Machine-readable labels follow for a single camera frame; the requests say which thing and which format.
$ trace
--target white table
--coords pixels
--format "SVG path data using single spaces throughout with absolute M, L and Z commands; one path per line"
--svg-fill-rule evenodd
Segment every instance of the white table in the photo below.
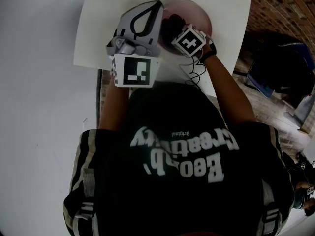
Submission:
M 151 0 L 85 0 L 77 32 L 74 64 L 110 70 L 111 63 L 106 54 L 106 45 L 113 37 L 120 16 L 148 1 Z M 251 0 L 192 1 L 200 5 L 209 15 L 218 57 L 232 74 L 242 45 Z M 162 51 L 161 57 L 163 64 L 157 80 L 184 83 L 187 75 L 178 67 L 181 61 L 174 60 L 167 51 Z M 184 69 L 187 73 L 191 71 L 189 67 Z M 199 86 L 205 94 L 215 96 L 208 73 L 201 76 Z

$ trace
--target white wall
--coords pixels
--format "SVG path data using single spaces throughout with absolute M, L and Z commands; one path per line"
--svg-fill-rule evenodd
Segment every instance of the white wall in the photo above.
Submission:
M 62 203 L 97 71 L 73 66 L 84 0 L 0 0 L 0 230 L 65 236 Z

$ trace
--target brick wall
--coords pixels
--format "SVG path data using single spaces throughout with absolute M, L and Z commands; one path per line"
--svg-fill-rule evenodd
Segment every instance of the brick wall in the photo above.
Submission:
M 315 0 L 252 0 L 247 31 L 263 30 L 303 41 L 315 57 Z

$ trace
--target backpack strap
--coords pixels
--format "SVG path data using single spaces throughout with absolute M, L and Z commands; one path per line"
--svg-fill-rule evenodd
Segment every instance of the backpack strap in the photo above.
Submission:
M 82 234 L 80 235 L 79 226 L 85 227 L 85 233 L 86 228 L 90 228 L 92 226 L 91 234 L 93 234 L 93 236 L 99 236 L 97 216 L 93 212 L 93 196 L 95 191 L 94 169 L 83 169 L 83 187 L 86 201 L 82 202 L 81 209 L 74 216 L 73 232 L 75 236 L 82 236 Z
M 275 203 L 270 185 L 262 179 L 265 211 L 261 217 L 256 236 L 275 236 L 281 229 L 282 215 Z

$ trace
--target black cable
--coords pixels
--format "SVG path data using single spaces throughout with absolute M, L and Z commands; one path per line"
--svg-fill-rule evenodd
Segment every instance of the black cable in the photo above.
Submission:
M 198 83 L 200 82 L 200 76 L 203 75 L 207 71 L 207 67 L 204 64 L 200 63 L 200 61 L 196 64 L 196 66 L 197 65 L 202 65 L 205 68 L 204 72 L 202 72 L 201 74 L 195 73 L 194 72 L 195 64 L 193 64 L 192 65 L 192 71 L 189 74 L 195 74 L 196 76 L 191 77 L 190 80 L 186 80 L 185 84 L 189 85 L 189 86 L 196 86 L 201 91 L 201 88 L 200 88 L 200 86 L 198 86 Z M 195 79 L 195 78 L 198 78 L 198 82 L 197 83 L 195 81 L 193 81 L 193 79 Z

